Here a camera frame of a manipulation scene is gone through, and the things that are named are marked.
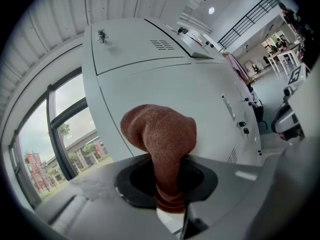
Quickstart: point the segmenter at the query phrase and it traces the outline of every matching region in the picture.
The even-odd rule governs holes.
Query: machine panel
[[[220,61],[225,60],[216,48],[211,48],[210,46],[199,44],[194,40],[196,39],[196,37],[193,37],[192,34],[189,34],[188,32],[186,34],[177,34],[172,30],[170,26],[162,23],[159,19],[147,18],[146,20],[157,26],[162,31],[166,32],[170,37],[178,42],[179,45],[181,45],[191,57],[209,58]]]
[[[97,40],[100,30],[107,36],[105,43]],[[188,56],[169,36],[140,18],[94,24],[91,38],[97,75],[133,63]]]
[[[233,155],[230,163],[252,164],[241,158],[247,136],[236,126],[222,99],[222,94],[226,95],[235,114],[242,115],[243,106],[235,106],[241,95],[235,87],[230,87],[232,80],[221,64],[183,64],[131,72],[127,67],[127,75],[112,70],[98,76],[102,95],[118,129],[122,116],[138,105],[167,106],[195,119],[197,146],[191,152],[193,155],[224,162]],[[144,153],[126,143],[134,156]]]

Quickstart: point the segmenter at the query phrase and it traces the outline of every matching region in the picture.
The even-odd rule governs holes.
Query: railing
[[[225,49],[244,34],[259,19],[270,12],[277,4],[278,0],[261,0],[242,19],[240,19],[220,40],[219,44]]]

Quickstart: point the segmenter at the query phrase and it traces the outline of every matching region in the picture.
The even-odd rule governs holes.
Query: lock
[[[96,38],[96,41],[100,41],[100,44],[105,44],[106,43],[106,39],[109,37],[104,29],[98,30],[98,38]]]
[[[239,122],[238,124],[239,124],[240,127],[246,126],[246,122]]]

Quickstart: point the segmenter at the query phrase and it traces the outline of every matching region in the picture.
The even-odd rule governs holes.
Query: white table
[[[283,69],[284,69],[284,72],[286,73],[286,75],[289,75],[289,72],[287,71],[287,67],[284,65],[283,63],[283,59],[282,56],[284,55],[287,55],[289,56],[290,60],[292,61],[292,64],[295,63],[296,66],[299,66],[300,65],[300,62],[294,52],[294,50],[298,47],[299,44],[292,44],[290,45],[288,48],[286,48],[285,50],[283,51],[277,51],[275,54],[273,54],[272,56],[268,57],[268,60],[270,62],[270,65],[272,66],[273,70],[277,71],[280,73],[280,69],[277,65],[277,63],[275,62],[275,59],[274,57],[278,57]]]
[[[270,62],[271,67],[273,68],[273,71],[276,72],[276,69],[277,69],[278,72],[280,73],[280,69],[278,68],[277,63],[276,63],[275,60],[274,60],[274,57],[276,57],[279,53],[280,53],[280,52],[277,51],[275,54],[273,54],[272,56],[268,57],[268,60],[269,60],[269,62]]]
[[[299,44],[295,44],[292,47],[288,47],[287,49],[283,50],[281,53],[277,54],[277,57],[279,58],[279,61],[281,62],[281,65],[286,73],[286,75],[288,76],[290,74],[290,72],[287,72],[287,66],[284,65],[283,60],[285,60],[284,55],[288,55],[291,63],[294,65],[296,65],[296,67],[300,66],[300,62],[296,56],[296,53],[294,52],[294,50],[298,47]]]

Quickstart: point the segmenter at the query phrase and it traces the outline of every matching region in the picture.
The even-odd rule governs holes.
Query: tree
[[[61,132],[61,138],[64,140],[64,136],[70,133],[70,125],[68,123],[63,123],[60,125],[59,130]]]
[[[90,154],[91,152],[95,151],[95,145],[93,143],[89,143],[84,146],[83,152],[87,155]]]
[[[26,165],[29,164],[28,154],[26,154],[26,153],[24,154],[24,162],[25,162]]]
[[[56,174],[56,170],[55,170],[54,168],[50,168],[47,172],[48,172],[48,174],[51,175],[51,176],[53,176],[53,175]]]
[[[78,157],[75,153],[70,153],[70,154],[68,154],[68,156],[70,158],[71,163],[75,163],[78,161]]]

